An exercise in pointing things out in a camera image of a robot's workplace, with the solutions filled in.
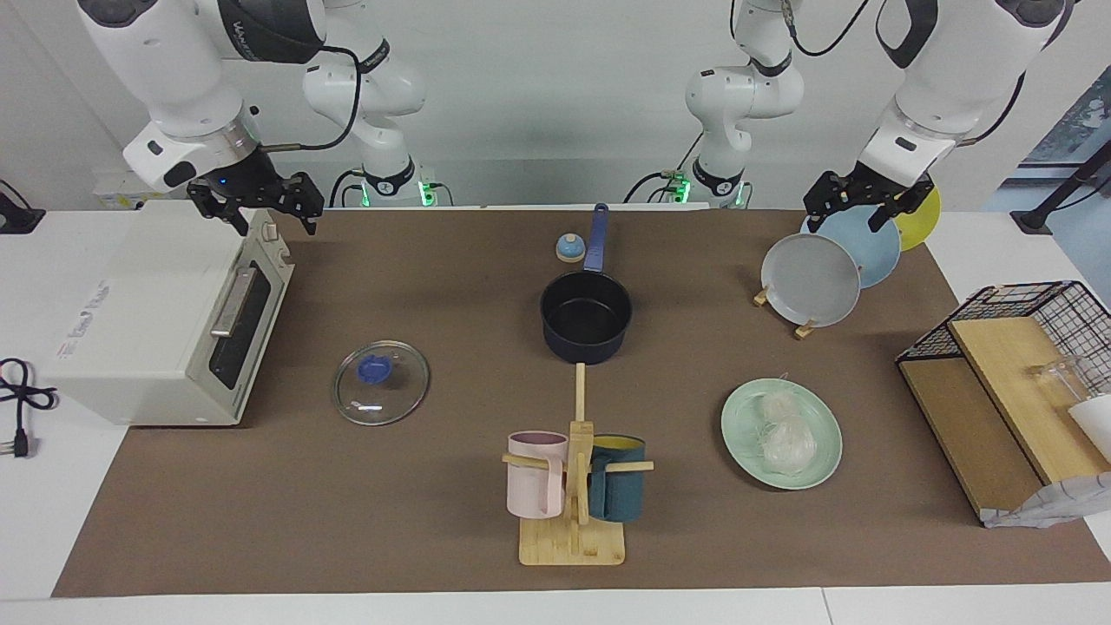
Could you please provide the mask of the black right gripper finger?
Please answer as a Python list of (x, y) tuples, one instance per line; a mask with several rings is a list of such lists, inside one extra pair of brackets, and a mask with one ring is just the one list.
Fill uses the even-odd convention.
[(286, 216), (296, 216), (309, 236), (317, 233), (317, 222), (323, 216), (326, 198), (307, 173), (279, 178), (271, 191), (271, 209)]
[(249, 224), (246, 216), (240, 211), (239, 203), (231, 199), (221, 199), (211, 189), (206, 179), (198, 178), (187, 183), (187, 196), (194, 203), (194, 206), (206, 219), (218, 219), (233, 226), (239, 236), (247, 236)]

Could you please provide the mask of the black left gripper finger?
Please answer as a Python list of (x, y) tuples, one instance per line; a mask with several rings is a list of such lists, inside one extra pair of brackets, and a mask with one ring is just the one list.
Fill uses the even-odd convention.
[(927, 196), (934, 190), (934, 181), (931, 175), (921, 175), (914, 185), (901, 191), (899, 194), (881, 193), (880, 201), (872, 216), (868, 219), (868, 226), (877, 233), (885, 222), (901, 216), (901, 214), (913, 214), (927, 201)]
[(809, 220), (825, 220), (852, 206), (849, 188), (852, 178), (823, 173), (803, 194), (803, 206)]

